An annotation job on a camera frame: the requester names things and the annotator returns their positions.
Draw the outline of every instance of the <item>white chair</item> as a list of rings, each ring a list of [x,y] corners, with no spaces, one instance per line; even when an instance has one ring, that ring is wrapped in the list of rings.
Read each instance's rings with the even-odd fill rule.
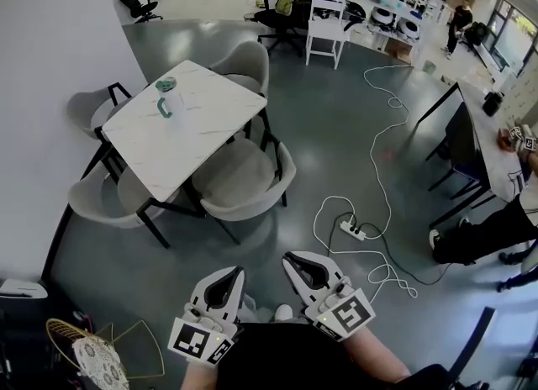
[[[118,103],[114,88],[118,88],[127,99],[122,103]],[[119,82],[95,92],[78,92],[67,102],[67,118],[92,139],[99,139],[95,129],[92,127],[92,118],[97,110],[110,98],[112,98],[113,108],[107,119],[111,119],[123,106],[132,100],[131,95]]]
[[[277,168],[265,153],[274,144]],[[267,130],[261,146],[238,138],[215,152],[193,175],[193,185],[202,196],[200,204],[236,244],[240,242],[220,220],[242,221],[266,212],[282,198],[297,169],[286,146]]]
[[[118,181],[118,197],[126,213],[119,217],[108,215],[102,200],[103,183],[107,175],[108,169],[99,161],[83,179],[71,187],[68,201],[73,211],[85,219],[120,229],[133,229],[145,225],[165,248],[169,248],[166,239],[152,223],[152,220],[161,215],[165,209],[150,206],[150,192],[128,167]],[[176,196],[177,192],[172,195],[169,202]]]
[[[315,18],[314,9],[322,8],[335,11],[337,18]],[[309,35],[306,39],[306,65],[309,65],[310,54],[332,56],[335,59],[335,70],[338,67],[344,43],[347,40],[347,34],[342,24],[342,15],[344,14],[345,0],[312,0],[310,9]],[[331,52],[311,50],[312,40],[314,38],[333,40]],[[340,42],[338,53],[336,52],[336,43]]]
[[[223,60],[212,64],[209,70],[267,98],[269,55],[266,47],[258,42],[248,40],[237,45]],[[259,115],[265,129],[271,131],[266,109],[263,108]],[[248,139],[251,134],[250,121],[246,125],[245,133]]]

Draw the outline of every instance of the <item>white cable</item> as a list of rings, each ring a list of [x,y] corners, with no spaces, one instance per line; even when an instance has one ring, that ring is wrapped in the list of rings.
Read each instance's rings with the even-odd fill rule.
[[[374,85],[372,85],[370,83],[370,81],[368,81],[368,78],[367,78],[367,73],[371,72],[371,71],[380,71],[382,69],[395,69],[395,68],[399,68],[399,67],[411,67],[411,66],[408,66],[408,65],[403,65],[403,66],[384,66],[384,67],[373,67],[372,69],[368,69],[367,71],[364,72],[363,76],[364,76],[364,80],[367,82],[367,84],[376,89],[376,90],[380,90],[380,91],[384,91],[384,92],[388,92],[392,97],[388,99],[387,101],[387,104],[388,106],[390,106],[391,108],[393,109],[400,109],[400,108],[405,108],[405,110],[407,111],[407,115],[405,117],[405,121],[403,121],[402,123],[398,123],[398,124],[393,124],[393,125],[389,125],[385,130],[382,130],[380,131],[379,133],[376,134],[376,136],[373,138],[373,142],[372,142],[372,148],[370,148],[370,160],[372,161],[372,164],[373,164],[373,168],[374,168],[374,171],[376,171],[376,178],[377,178],[377,183],[379,184],[379,187],[381,187],[382,191],[383,191],[383,196],[385,197],[385,203],[387,204],[387,207],[388,207],[388,219],[387,219],[387,223],[385,224],[385,228],[382,230],[381,234],[379,234],[378,236],[375,236],[373,238],[369,238],[368,236],[366,236],[365,239],[368,239],[368,240],[375,240],[375,239],[379,239],[381,238],[383,235],[385,235],[385,232],[387,231],[388,229],[388,224],[390,223],[390,218],[392,218],[393,216],[393,210],[391,209],[390,207],[390,203],[388,202],[388,198],[387,198],[387,192],[385,191],[385,187],[383,186],[383,184],[381,184],[381,179],[379,179],[379,172],[377,171],[377,166],[376,166],[376,162],[373,160],[373,155],[372,155],[372,152],[373,152],[373,149],[374,147],[376,146],[376,140],[379,136],[381,136],[383,133],[385,132],[388,132],[390,129],[394,128],[394,127],[399,127],[401,125],[406,125],[406,123],[408,122],[409,120],[409,109],[407,106],[405,106],[404,102],[402,102],[398,96],[396,94],[394,94],[392,91],[390,90],[387,90],[385,88],[381,88],[381,87],[375,87]],[[393,100],[397,100],[400,104],[398,106],[393,106],[392,104],[390,104]]]
[[[353,206],[353,203],[351,203],[350,199],[348,198],[343,198],[342,196],[328,196],[322,203],[321,203],[321,207],[319,208],[318,212],[316,213],[316,216],[314,217],[314,227],[313,227],[313,232],[314,232],[314,238],[316,238],[319,243],[324,246],[327,251],[329,251],[330,253],[332,254],[361,254],[361,253],[372,253],[372,254],[379,254],[383,260],[385,261],[384,264],[376,267],[375,269],[372,269],[370,271],[370,273],[368,273],[368,282],[370,282],[371,284],[374,284],[374,285],[379,285],[379,287],[377,288],[376,292],[373,294],[372,296],[372,299],[370,299],[370,303],[372,303],[377,294],[379,293],[379,290],[381,290],[381,287],[383,287],[383,284],[385,282],[397,282],[399,287],[402,288],[403,290],[407,290],[407,293],[409,294],[409,296],[411,296],[411,298],[417,298],[419,296],[419,293],[416,291],[415,288],[412,288],[409,286],[409,284],[407,283],[407,281],[405,281],[404,279],[401,279],[398,277],[398,273],[396,273],[396,271],[394,270],[394,268],[388,264],[388,261],[387,261],[387,257],[385,257],[385,255],[381,252],[381,251],[368,251],[368,250],[361,250],[361,251],[332,251],[328,246],[327,244],[325,244],[319,237],[318,235],[316,234],[316,223],[318,221],[318,216],[319,214],[321,213],[321,211],[323,210],[323,207],[325,205],[325,203],[330,200],[331,198],[335,198],[335,199],[341,199],[341,200],[346,200],[350,205],[351,205],[351,209],[353,210],[353,215],[355,215],[355,207]],[[381,269],[382,267],[386,267],[387,268],[387,276],[384,277],[383,279],[379,280],[379,281],[373,281],[372,280],[372,274]]]
[[[379,133],[377,133],[375,135],[375,137],[373,138],[373,142],[372,142],[372,148],[370,148],[370,160],[372,161],[372,164],[373,164],[373,168],[374,168],[374,171],[376,172],[376,178],[377,178],[377,183],[379,184],[379,187],[381,187],[382,191],[383,191],[383,196],[385,197],[385,203],[387,204],[387,207],[388,207],[388,219],[387,219],[387,223],[385,224],[385,228],[383,229],[383,231],[378,235],[378,236],[375,236],[375,237],[368,237],[368,236],[365,236],[365,239],[368,239],[368,240],[376,240],[376,239],[379,239],[381,238],[385,232],[387,231],[388,229],[388,224],[390,223],[390,219],[392,218],[393,216],[393,211],[390,207],[390,203],[388,202],[388,198],[387,198],[387,192],[385,191],[385,188],[383,186],[383,184],[381,183],[381,179],[379,179],[379,171],[377,170],[377,166],[376,166],[376,162],[374,161],[373,159],[373,155],[372,155],[372,152],[373,152],[373,149],[374,147],[376,146],[376,141],[377,141],[377,138],[379,136],[381,136],[383,133],[385,132],[388,132],[390,129],[394,128],[394,127],[399,127],[399,126],[402,126],[402,125],[406,125],[406,123],[408,122],[409,120],[409,109],[407,106],[405,106],[404,102],[402,102],[398,96],[396,96],[396,94],[394,94],[392,91],[390,90],[387,90],[385,88],[382,88],[382,87],[375,87],[374,85],[372,85],[370,83],[370,81],[368,81],[368,78],[367,78],[367,73],[371,72],[371,71],[379,71],[379,70],[382,70],[382,69],[394,69],[394,68],[399,68],[399,67],[410,67],[410,66],[383,66],[383,67],[373,67],[372,69],[368,69],[367,71],[364,72],[363,76],[364,76],[364,80],[367,82],[367,84],[376,89],[376,90],[380,90],[380,91],[384,91],[384,92],[388,92],[391,97],[388,99],[387,101],[387,104],[388,106],[390,106],[391,108],[393,109],[399,109],[399,108],[405,108],[407,114],[406,114],[406,117],[405,117],[405,121],[403,121],[402,123],[398,123],[398,124],[392,124],[392,125],[389,125],[385,130],[382,130],[380,131]],[[397,100],[399,102],[399,105],[398,106],[393,106],[391,104],[391,102],[393,100]],[[372,269],[370,271],[370,273],[368,273],[368,282],[370,282],[371,284],[375,284],[375,285],[379,285],[379,287],[377,288],[376,292],[373,294],[372,296],[372,299],[370,300],[370,303],[372,303],[377,294],[379,293],[379,290],[381,290],[381,287],[383,287],[383,284],[385,282],[397,282],[399,287],[404,289],[404,290],[407,290],[407,293],[409,294],[409,296],[411,298],[417,298],[419,296],[419,293],[417,292],[417,290],[415,288],[412,288],[409,286],[409,284],[407,283],[407,281],[405,281],[404,279],[401,279],[398,277],[398,273],[396,273],[396,271],[394,270],[394,268],[388,264],[388,261],[387,261],[387,257],[385,257],[385,255],[380,252],[380,251],[368,251],[368,250],[360,250],[360,251],[332,251],[328,246],[327,244],[325,244],[317,235],[316,235],[316,223],[318,221],[318,216],[319,214],[321,213],[321,211],[323,210],[323,207],[325,205],[325,203],[330,200],[331,198],[335,198],[335,199],[341,199],[341,200],[346,200],[350,205],[351,205],[351,209],[353,210],[353,216],[351,217],[353,219],[353,217],[355,216],[355,207],[353,206],[353,203],[351,202],[351,200],[349,200],[348,198],[344,198],[342,196],[329,196],[327,197],[322,203],[321,203],[321,207],[319,208],[318,212],[316,213],[316,216],[314,217],[314,227],[313,227],[313,232],[314,232],[314,237],[319,241],[319,243],[321,243],[321,245],[323,245],[327,251],[331,252],[332,254],[360,254],[360,253],[372,253],[372,254],[379,254],[383,260],[385,261],[384,264],[376,267],[375,269]],[[387,268],[387,276],[385,278],[383,278],[382,280],[379,280],[379,281],[373,281],[372,280],[372,274],[383,268],[383,267],[386,267]]]

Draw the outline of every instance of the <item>window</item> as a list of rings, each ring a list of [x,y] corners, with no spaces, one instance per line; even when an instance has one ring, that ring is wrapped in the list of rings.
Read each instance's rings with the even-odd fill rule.
[[[488,28],[495,34],[498,35],[501,30],[504,27],[504,19],[502,19],[499,15],[494,13],[489,20],[489,26]]]
[[[538,52],[538,28],[505,0],[497,1],[488,30],[483,44],[501,70],[509,66],[519,74],[531,51]]]
[[[497,7],[495,8],[495,10],[497,10],[497,12],[499,12],[504,18],[506,18],[508,17],[510,8],[512,8],[512,6],[510,6],[510,4],[507,3],[505,0],[498,0]]]

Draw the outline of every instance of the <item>white table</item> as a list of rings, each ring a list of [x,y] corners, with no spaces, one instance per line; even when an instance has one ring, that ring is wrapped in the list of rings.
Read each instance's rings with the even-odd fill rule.
[[[165,202],[220,146],[265,106],[266,99],[193,63],[173,76],[187,108],[185,123],[157,110],[159,93],[150,84],[105,125],[103,132],[135,175]]]
[[[506,152],[498,147],[497,134],[503,123],[499,113],[489,117],[483,111],[486,96],[467,82],[458,81],[458,85],[463,102],[471,114],[472,126],[486,164],[490,189],[498,198],[511,202],[514,200],[514,184],[508,174],[521,171],[520,159],[514,152]],[[518,194],[520,191],[517,182],[515,189],[515,194]]]
[[[464,81],[456,82],[419,120],[417,127],[455,92],[461,96],[471,115],[474,134],[486,166],[489,187],[481,185],[476,192],[431,223],[431,229],[471,205],[488,190],[491,190],[495,196],[505,202],[511,202],[514,200],[514,195],[520,193],[518,183],[510,180],[521,171],[520,159],[515,153],[501,150],[498,147],[497,134],[498,129],[502,127],[500,117],[498,114],[493,117],[486,115],[482,109],[485,95],[473,85]]]

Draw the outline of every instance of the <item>gray chair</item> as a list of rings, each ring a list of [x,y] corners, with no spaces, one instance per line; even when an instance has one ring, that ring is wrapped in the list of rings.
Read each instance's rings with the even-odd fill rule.
[[[274,144],[277,168],[265,153]],[[267,130],[259,147],[246,138],[222,146],[193,174],[200,204],[235,243],[240,242],[222,221],[251,219],[266,212],[280,198],[287,206],[286,190],[297,169],[286,146]]]
[[[118,103],[114,88],[118,88],[127,99],[122,103]],[[67,102],[67,118],[92,139],[99,139],[95,128],[92,127],[92,118],[97,110],[109,99],[112,99],[113,109],[108,114],[107,119],[111,119],[123,106],[132,100],[132,97],[118,82],[95,92],[78,92]]]
[[[212,64],[209,70],[224,76],[242,87],[267,98],[269,88],[269,55],[264,45],[246,41],[237,45],[223,60]],[[266,130],[271,131],[265,108],[260,111]],[[245,129],[250,137],[251,122]]]
[[[152,223],[165,209],[143,205],[151,198],[150,192],[144,187],[138,177],[126,168],[118,181],[118,197],[125,214],[118,217],[108,215],[103,205],[103,183],[108,175],[108,169],[99,161],[95,167],[79,182],[71,187],[68,193],[69,205],[75,213],[96,223],[111,225],[120,229],[133,229],[145,225],[151,233],[165,246],[170,245]],[[169,199],[173,201],[177,192]]]

